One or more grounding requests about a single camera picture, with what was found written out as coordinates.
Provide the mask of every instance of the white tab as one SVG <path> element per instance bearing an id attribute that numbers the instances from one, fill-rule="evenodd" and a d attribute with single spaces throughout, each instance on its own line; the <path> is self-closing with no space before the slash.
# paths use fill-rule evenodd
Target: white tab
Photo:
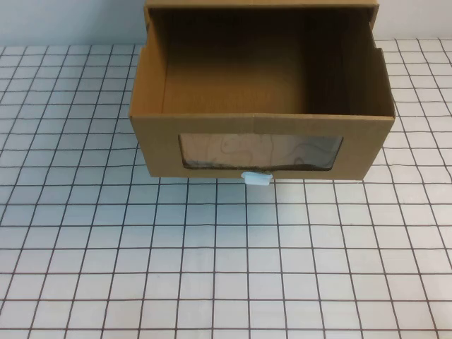
<path id="1" fill-rule="evenodd" d="M 243 172 L 242 178 L 245 179 L 247 185 L 268 186 L 273 178 L 272 174 Z"/>

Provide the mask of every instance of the cardboard box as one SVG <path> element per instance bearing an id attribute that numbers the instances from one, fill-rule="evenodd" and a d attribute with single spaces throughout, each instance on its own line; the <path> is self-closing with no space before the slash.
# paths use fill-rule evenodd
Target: cardboard box
<path id="1" fill-rule="evenodd" d="M 394 116 L 376 0 L 148 0 L 130 119 L 152 175 L 363 179 Z"/>

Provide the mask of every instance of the white wall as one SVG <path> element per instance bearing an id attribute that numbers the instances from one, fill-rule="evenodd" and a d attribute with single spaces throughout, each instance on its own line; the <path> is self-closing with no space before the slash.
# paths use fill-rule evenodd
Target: white wall
<path id="1" fill-rule="evenodd" d="M 0 45 L 142 43 L 144 0 L 0 0 Z M 376 38 L 452 37 L 452 0 L 380 0 Z"/>

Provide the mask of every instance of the box flap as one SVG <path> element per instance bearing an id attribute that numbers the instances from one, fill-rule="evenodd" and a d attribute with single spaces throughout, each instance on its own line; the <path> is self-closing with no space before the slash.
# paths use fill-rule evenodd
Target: box flap
<path id="1" fill-rule="evenodd" d="M 145 12 L 154 8 L 318 8 L 368 7 L 369 22 L 374 27 L 379 10 L 378 0 L 145 0 Z M 149 17 L 145 14 L 146 26 Z"/>

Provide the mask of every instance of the table surface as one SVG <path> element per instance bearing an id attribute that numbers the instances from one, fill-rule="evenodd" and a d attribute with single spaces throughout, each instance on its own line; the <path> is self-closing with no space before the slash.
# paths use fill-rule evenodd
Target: table surface
<path id="1" fill-rule="evenodd" d="M 452 338 L 452 40 L 385 40 L 363 182 L 150 177 L 140 46 L 0 47 L 0 337 Z"/>

